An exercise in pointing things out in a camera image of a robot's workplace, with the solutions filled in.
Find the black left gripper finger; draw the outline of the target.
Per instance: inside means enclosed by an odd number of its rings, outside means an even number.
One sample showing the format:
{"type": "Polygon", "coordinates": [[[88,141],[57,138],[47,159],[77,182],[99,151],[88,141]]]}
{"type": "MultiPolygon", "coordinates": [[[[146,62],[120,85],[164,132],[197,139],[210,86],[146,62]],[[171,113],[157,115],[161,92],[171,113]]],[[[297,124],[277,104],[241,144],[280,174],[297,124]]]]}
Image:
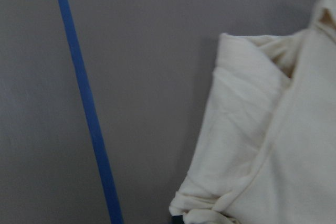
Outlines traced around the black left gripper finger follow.
{"type": "Polygon", "coordinates": [[[171,224],[185,224],[183,220],[183,215],[172,216],[171,217],[171,224]]]}

